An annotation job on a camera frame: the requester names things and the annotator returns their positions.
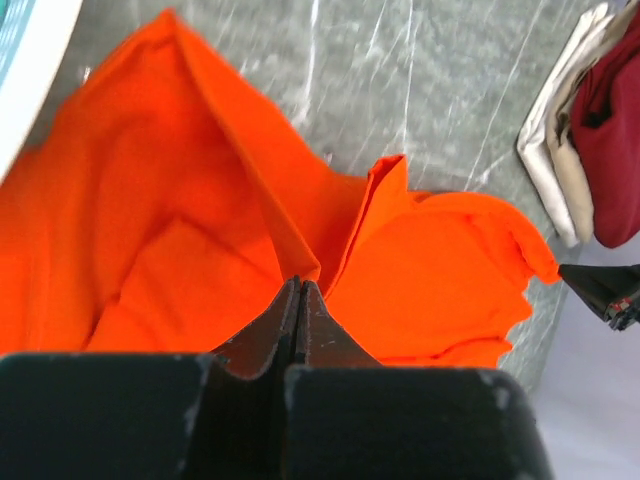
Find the crumpled orange garment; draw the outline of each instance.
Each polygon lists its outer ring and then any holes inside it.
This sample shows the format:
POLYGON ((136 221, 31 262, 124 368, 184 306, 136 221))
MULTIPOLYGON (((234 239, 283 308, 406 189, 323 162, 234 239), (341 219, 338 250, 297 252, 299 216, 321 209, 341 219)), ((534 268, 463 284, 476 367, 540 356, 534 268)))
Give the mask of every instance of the crumpled orange garment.
POLYGON ((390 365, 495 366, 557 265, 516 209, 333 172, 167 11, 61 107, 0 190, 0 351, 208 351, 284 279, 390 365))

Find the gray marble surface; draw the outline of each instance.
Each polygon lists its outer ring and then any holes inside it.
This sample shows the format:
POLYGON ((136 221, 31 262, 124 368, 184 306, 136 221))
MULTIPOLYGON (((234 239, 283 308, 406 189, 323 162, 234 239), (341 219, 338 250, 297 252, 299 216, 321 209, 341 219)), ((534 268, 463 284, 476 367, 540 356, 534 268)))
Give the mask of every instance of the gray marble surface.
MULTIPOLYGON (((550 220, 514 150, 518 130, 593 0, 85 0, 29 139, 129 33, 172 6, 289 117, 333 168, 364 175, 405 152, 413 188, 483 191, 549 239, 550 220)), ((502 366, 535 386, 564 297, 534 282, 532 320, 502 366)))

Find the orange shirt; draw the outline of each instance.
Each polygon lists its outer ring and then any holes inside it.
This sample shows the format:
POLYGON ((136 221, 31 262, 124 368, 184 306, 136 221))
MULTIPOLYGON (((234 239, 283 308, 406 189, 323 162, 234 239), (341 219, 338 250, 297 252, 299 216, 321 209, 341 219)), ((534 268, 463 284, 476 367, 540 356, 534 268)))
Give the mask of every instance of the orange shirt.
POLYGON ((408 192, 403 156, 333 172, 170 11, 0 189, 2 352, 208 351, 300 275, 384 363, 494 366, 556 272, 513 207, 408 192))

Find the dark red folded fabric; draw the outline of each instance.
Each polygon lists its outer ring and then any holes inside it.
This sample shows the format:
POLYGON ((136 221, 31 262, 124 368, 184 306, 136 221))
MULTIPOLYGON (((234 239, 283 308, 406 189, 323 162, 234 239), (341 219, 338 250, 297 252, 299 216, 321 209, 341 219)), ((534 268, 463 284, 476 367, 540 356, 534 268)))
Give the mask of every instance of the dark red folded fabric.
POLYGON ((609 248, 640 230, 640 14, 586 75, 572 134, 591 187, 596 238, 609 248))

